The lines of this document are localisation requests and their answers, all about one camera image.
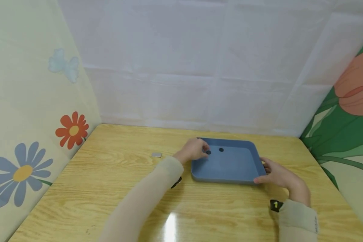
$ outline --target flower illustration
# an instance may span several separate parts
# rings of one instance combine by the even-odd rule
[[[67,148],[71,150],[74,147],[74,144],[77,145],[82,144],[82,139],[87,136],[87,129],[89,125],[86,123],[85,116],[83,114],[80,115],[78,119],[78,112],[73,112],[72,120],[69,115],[64,115],[61,118],[61,123],[64,128],[58,128],[55,130],[55,134],[57,137],[63,137],[60,141],[60,146],[63,147],[67,140]]]
[[[342,109],[363,116],[363,53],[352,60],[334,87]]]
[[[39,191],[42,188],[42,183],[51,185],[48,181],[34,178],[34,176],[45,178],[51,175],[50,171],[42,169],[50,166],[52,159],[48,159],[39,165],[46,150],[41,149],[37,152],[38,148],[39,143],[33,142],[27,153],[26,145],[24,143],[18,144],[14,149],[14,154],[19,167],[8,159],[0,157],[0,171],[7,172],[0,174],[0,207],[8,204],[15,189],[14,204],[16,207],[20,207],[26,197],[26,183],[34,191]]]

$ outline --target yellow flower center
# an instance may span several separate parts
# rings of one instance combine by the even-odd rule
[[[78,131],[79,131],[79,127],[77,125],[74,125],[73,127],[70,128],[69,134],[71,136],[74,136],[78,133]]]
[[[32,167],[30,165],[22,166],[21,168],[17,169],[13,174],[13,180],[16,182],[21,182],[27,179],[32,173]]]

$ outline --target wooden table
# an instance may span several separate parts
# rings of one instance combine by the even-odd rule
[[[363,224],[298,138],[163,128],[99,125],[42,197],[10,242],[96,241],[119,201],[159,162],[152,152],[175,153],[190,137],[250,140],[261,156],[297,173],[312,191],[319,241],[361,241]],[[275,241],[275,186],[198,183],[190,164],[144,225],[140,241]]]

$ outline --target blue tray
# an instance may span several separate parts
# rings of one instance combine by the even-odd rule
[[[255,185],[253,179],[266,175],[255,145],[245,140],[202,138],[210,146],[208,158],[192,161],[195,181]]]

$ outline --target sleeve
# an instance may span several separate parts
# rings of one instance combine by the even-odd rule
[[[292,200],[284,202],[279,211],[280,242],[315,242],[318,232],[316,211]]]
[[[183,171],[183,166],[176,158],[168,156],[163,159],[118,204],[98,241],[137,241],[144,222]]]

